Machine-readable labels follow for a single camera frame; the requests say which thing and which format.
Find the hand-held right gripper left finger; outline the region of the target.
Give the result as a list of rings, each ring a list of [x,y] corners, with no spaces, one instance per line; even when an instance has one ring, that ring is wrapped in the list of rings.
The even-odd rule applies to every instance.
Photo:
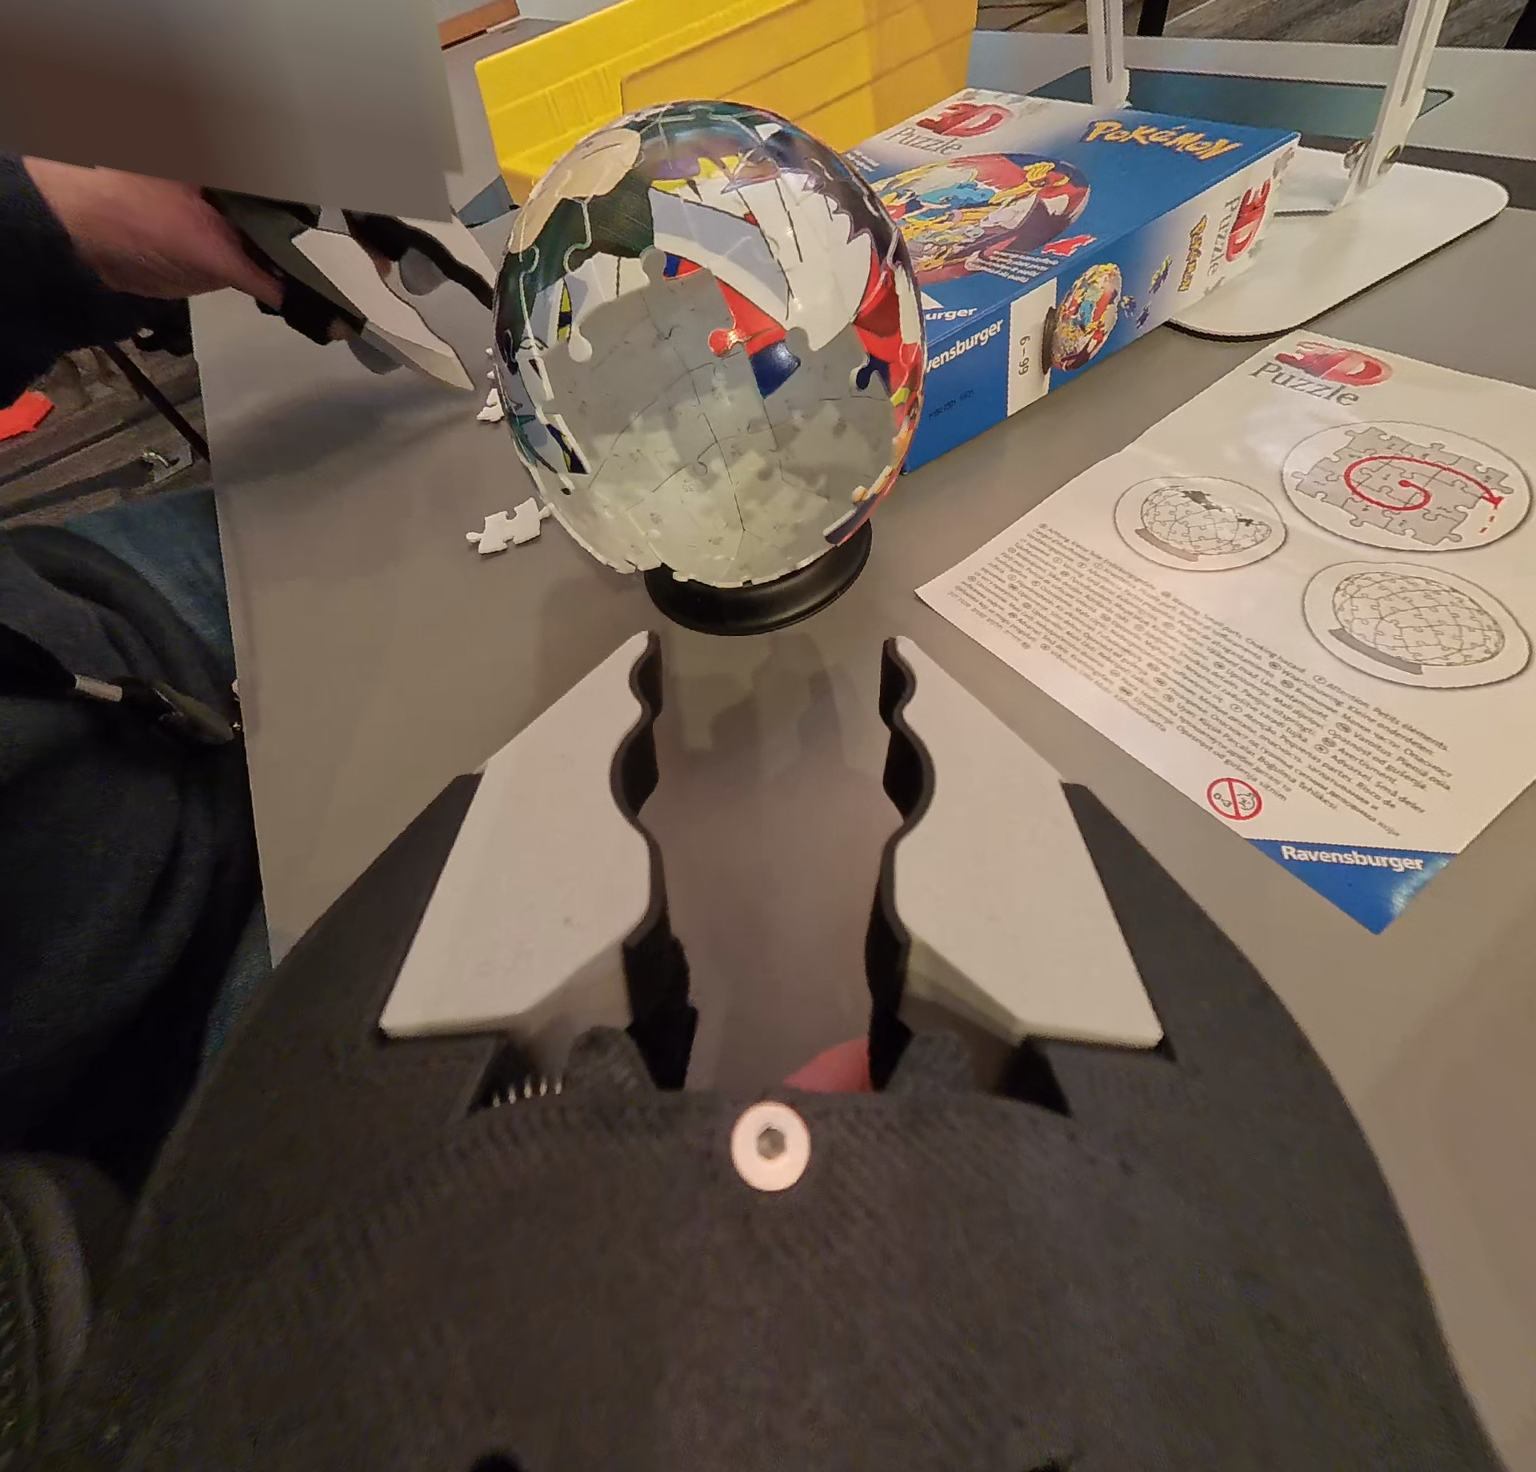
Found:
[[[492,1035],[553,1082],[576,1038],[612,1025],[684,1089],[698,1009],[641,822],[657,716],[662,638],[634,634],[481,763],[382,1038]]]

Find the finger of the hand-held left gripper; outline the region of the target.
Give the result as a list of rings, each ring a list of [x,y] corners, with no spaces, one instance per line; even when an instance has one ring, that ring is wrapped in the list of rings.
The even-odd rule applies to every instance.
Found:
[[[460,221],[401,221],[350,210],[350,233],[387,259],[412,296],[439,288],[466,291],[481,308],[497,306],[497,269]]]
[[[304,300],[294,319],[310,341],[345,342],[375,375],[412,368],[451,390],[473,385],[457,349],[388,288],[350,233],[300,232],[294,285],[294,296]]]

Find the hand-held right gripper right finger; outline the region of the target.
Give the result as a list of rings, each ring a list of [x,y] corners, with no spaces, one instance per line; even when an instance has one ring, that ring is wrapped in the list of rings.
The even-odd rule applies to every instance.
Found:
[[[883,648],[886,795],[867,927],[871,1080],[919,1031],[1153,1051],[1163,1025],[1059,771],[908,638]]]

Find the colourful puzzle ball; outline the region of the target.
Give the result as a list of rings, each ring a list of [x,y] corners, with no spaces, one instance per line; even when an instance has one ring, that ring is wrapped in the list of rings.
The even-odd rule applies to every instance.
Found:
[[[919,424],[907,236],[760,107],[677,99],[579,138],[513,217],[492,326],[517,458],[621,574],[783,582],[871,522]]]

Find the large yellow plastic bin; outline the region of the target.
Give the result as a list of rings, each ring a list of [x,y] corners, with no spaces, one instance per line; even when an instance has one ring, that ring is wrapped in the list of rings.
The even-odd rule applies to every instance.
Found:
[[[473,65],[500,178],[681,99],[787,118],[837,153],[965,84],[978,0],[622,0]]]

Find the black ball stand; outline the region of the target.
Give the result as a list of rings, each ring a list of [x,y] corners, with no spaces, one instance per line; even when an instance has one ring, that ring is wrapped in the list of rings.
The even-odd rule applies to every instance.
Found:
[[[681,582],[668,565],[650,565],[644,592],[650,607],[684,630],[703,638],[765,638],[839,602],[864,574],[871,549],[873,526],[864,524],[814,563],[765,584],[720,589]]]

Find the blue puzzle box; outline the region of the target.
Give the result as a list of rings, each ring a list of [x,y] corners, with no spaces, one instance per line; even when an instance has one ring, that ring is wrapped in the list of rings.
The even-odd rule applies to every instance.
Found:
[[[907,472],[1045,400],[1241,276],[1297,132],[965,89],[847,160],[918,274]]]

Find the person's left hand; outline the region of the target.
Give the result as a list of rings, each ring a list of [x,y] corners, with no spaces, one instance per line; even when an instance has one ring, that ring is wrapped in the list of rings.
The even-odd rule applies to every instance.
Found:
[[[282,285],[264,274],[240,233],[202,193],[120,171],[87,171],[71,196],[48,196],[85,261],[111,291],[138,296],[197,296],[236,291],[278,308]]]

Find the white instruction sheet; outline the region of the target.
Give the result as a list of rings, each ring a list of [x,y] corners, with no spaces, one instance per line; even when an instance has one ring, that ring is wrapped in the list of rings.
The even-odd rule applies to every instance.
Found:
[[[1382,935],[1531,791],[1531,430],[1297,331],[918,598]]]

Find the person's left leg in jeans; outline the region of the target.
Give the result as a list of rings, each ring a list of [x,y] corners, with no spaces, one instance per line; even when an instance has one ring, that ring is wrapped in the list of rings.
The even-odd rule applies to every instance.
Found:
[[[142,574],[232,668],[232,622],[210,485],[116,503],[64,524]]]

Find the white metal stand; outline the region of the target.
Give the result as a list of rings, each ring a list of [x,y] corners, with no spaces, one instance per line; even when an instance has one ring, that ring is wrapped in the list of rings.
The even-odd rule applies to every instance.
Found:
[[[1353,153],[1299,150],[1252,266],[1174,321],[1206,341],[1304,331],[1382,280],[1485,227],[1508,188],[1403,164],[1450,0],[1409,0],[1374,132]]]

